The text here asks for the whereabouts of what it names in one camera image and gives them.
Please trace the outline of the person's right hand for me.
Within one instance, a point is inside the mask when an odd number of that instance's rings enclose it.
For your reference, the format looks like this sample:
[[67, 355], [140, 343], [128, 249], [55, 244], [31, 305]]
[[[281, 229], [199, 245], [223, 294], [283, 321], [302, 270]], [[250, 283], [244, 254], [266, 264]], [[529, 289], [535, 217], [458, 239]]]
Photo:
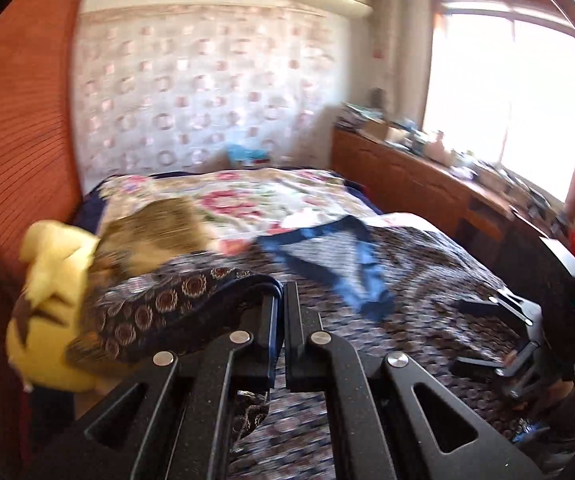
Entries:
[[564, 411], [564, 409], [575, 399], [575, 382], [563, 382], [558, 380], [549, 385], [539, 398], [536, 408], [538, 418], [552, 418]]

